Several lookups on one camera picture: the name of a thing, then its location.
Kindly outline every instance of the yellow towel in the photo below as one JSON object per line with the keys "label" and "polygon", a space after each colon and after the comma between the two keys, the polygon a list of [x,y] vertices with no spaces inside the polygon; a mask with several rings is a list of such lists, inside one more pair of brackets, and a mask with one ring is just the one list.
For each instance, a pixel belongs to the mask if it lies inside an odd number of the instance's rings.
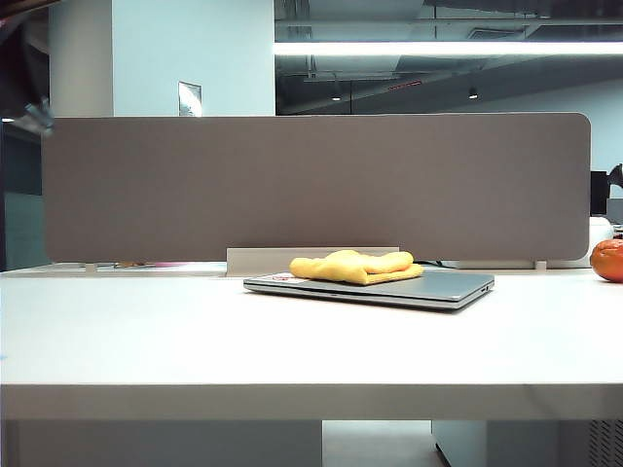
{"label": "yellow towel", "polygon": [[413,256],[406,251],[369,256],[354,250],[340,250],[325,258],[295,258],[290,263],[290,272],[306,279],[370,285],[418,277],[423,267],[414,265]]}

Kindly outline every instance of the silver laptop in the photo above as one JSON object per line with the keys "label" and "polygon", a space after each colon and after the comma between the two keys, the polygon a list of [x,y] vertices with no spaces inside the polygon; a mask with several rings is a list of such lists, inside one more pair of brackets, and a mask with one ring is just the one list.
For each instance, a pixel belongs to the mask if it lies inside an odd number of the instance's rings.
{"label": "silver laptop", "polygon": [[453,310],[489,292],[494,280],[491,274],[425,270],[413,279],[363,286],[301,279],[282,272],[244,279],[243,284],[269,294]]}

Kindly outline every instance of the desk surface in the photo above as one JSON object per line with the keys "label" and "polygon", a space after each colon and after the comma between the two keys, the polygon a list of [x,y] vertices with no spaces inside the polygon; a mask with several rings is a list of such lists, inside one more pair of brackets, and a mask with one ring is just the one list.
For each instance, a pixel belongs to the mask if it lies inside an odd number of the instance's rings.
{"label": "desk surface", "polygon": [[497,273],[459,312],[246,291],[212,277],[4,277],[7,418],[623,415],[623,286]]}

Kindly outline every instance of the ceiling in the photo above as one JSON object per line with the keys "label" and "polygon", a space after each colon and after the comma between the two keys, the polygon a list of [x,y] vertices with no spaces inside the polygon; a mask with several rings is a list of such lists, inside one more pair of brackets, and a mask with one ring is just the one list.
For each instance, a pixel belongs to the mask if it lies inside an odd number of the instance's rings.
{"label": "ceiling", "polygon": [[[623,20],[617,22],[621,17],[622,0],[275,0],[275,40],[617,40],[623,38]],[[417,95],[419,108],[434,111],[463,103],[474,82],[480,82],[481,88],[485,83],[494,88],[499,83],[524,82],[518,91],[525,91],[528,80],[528,88],[551,89],[623,77],[623,71],[618,72],[623,70],[621,64],[594,58],[520,56],[278,56],[276,107],[280,115],[349,113],[353,108],[357,113],[371,111],[371,102],[379,103],[382,94],[389,103]],[[497,87],[508,92],[517,88]],[[337,103],[331,100],[336,89],[342,97]],[[500,90],[487,94],[500,95]],[[460,102],[449,102],[449,95]]]}

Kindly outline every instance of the ceiling light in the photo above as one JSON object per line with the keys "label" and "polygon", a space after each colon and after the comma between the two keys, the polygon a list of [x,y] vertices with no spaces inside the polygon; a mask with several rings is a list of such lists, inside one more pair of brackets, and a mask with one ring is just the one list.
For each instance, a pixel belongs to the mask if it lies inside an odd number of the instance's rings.
{"label": "ceiling light", "polygon": [[277,42],[275,55],[620,55],[623,42]]}

